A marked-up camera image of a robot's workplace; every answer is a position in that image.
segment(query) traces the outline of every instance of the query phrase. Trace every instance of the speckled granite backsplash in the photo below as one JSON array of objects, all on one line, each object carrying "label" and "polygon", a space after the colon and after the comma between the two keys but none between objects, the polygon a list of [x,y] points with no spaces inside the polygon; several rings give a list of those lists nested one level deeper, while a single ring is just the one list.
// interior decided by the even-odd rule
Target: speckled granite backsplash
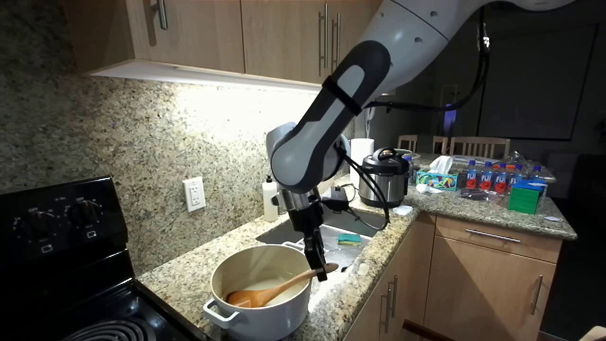
[{"label": "speckled granite backsplash", "polygon": [[[141,273],[261,214],[264,133],[312,97],[77,76],[60,2],[3,2],[0,191],[111,174]],[[189,176],[206,189],[192,214]]]}]

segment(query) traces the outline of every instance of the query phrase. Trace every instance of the stove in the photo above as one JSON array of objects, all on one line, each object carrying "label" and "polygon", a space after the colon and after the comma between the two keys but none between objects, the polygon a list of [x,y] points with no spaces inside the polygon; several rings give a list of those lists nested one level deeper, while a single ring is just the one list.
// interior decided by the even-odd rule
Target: stove
[{"label": "stove", "polygon": [[109,176],[0,195],[0,339],[208,339],[134,278]]}]

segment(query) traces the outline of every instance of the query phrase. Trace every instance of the corner countertop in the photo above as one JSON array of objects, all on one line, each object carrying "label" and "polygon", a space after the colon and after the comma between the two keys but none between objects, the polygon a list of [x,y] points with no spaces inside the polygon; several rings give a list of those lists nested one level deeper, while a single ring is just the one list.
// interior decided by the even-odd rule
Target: corner countertop
[{"label": "corner countertop", "polygon": [[[370,294],[374,282],[384,271],[384,265],[393,256],[395,246],[408,231],[406,227],[422,210],[499,225],[503,229],[539,233],[552,239],[575,239],[573,229],[567,225],[550,199],[543,199],[539,214],[535,216],[509,212],[497,203],[465,201],[456,193],[423,195],[416,189],[408,189],[404,203],[410,205],[412,210],[403,218],[389,214],[391,222],[387,227],[378,231],[368,241],[355,261],[344,273],[329,275],[329,280],[332,282],[327,286],[327,290],[321,290],[321,294],[325,294],[321,297],[321,305],[308,307],[306,320],[287,339],[342,339],[365,297]],[[261,244],[255,241],[255,237],[272,229],[283,220],[283,214],[272,224],[257,218],[221,235],[219,239],[213,239],[175,260],[154,267],[149,273],[143,273],[139,280],[177,313],[181,313],[189,322],[211,335],[211,339],[221,339],[217,328],[213,328],[202,316],[202,305],[211,297],[211,271],[226,256]]]}]

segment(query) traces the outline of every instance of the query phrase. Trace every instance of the cooking pot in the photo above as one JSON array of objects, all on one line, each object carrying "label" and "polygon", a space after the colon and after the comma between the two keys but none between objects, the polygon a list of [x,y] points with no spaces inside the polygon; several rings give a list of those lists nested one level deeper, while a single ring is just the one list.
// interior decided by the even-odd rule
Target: cooking pot
[{"label": "cooking pot", "polygon": [[236,307],[223,297],[242,288],[276,286],[306,269],[304,256],[287,246],[264,244],[240,250],[213,269],[211,299],[204,303],[202,313],[232,339],[281,339],[295,332],[306,316],[310,280],[287,288],[264,307]]},{"label": "cooking pot", "polygon": [[397,206],[406,193],[408,163],[404,153],[393,148],[378,148],[370,155],[363,157],[361,169],[378,184],[384,201],[378,201],[374,191],[359,180],[359,199],[368,206]]}]

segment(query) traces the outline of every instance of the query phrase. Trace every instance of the pot rim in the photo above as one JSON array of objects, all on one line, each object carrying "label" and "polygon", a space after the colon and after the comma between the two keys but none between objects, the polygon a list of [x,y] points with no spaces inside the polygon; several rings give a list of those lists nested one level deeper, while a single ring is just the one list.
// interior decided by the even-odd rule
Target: pot rim
[{"label": "pot rim", "polygon": [[230,309],[238,309],[238,311],[268,311],[268,309],[276,309],[276,307],[287,305],[289,301],[293,301],[295,297],[302,296],[302,294],[310,288],[310,280],[312,280],[312,278],[304,280],[304,286],[302,286],[297,294],[293,294],[293,296],[287,297],[285,301],[281,301],[281,303],[278,303],[278,305],[270,305],[270,307],[266,307],[266,305],[262,305],[262,307],[240,307],[240,305],[230,305],[230,303],[226,303],[221,296],[217,296],[217,294],[213,292],[213,286],[211,286],[213,275],[215,275],[215,271],[217,271],[228,258],[234,258],[236,254],[247,252],[247,250],[253,250],[253,248],[285,248],[285,250],[293,250],[293,252],[300,254],[298,250],[295,250],[295,248],[291,248],[291,246],[285,246],[285,244],[257,244],[257,246],[247,246],[247,248],[242,248],[242,250],[238,250],[238,252],[234,252],[234,254],[228,254],[226,258],[223,258],[223,260],[213,267],[213,271],[211,271],[211,275],[209,275],[209,294],[211,294],[211,297],[213,297],[217,303],[226,305],[226,307],[230,307]]}]

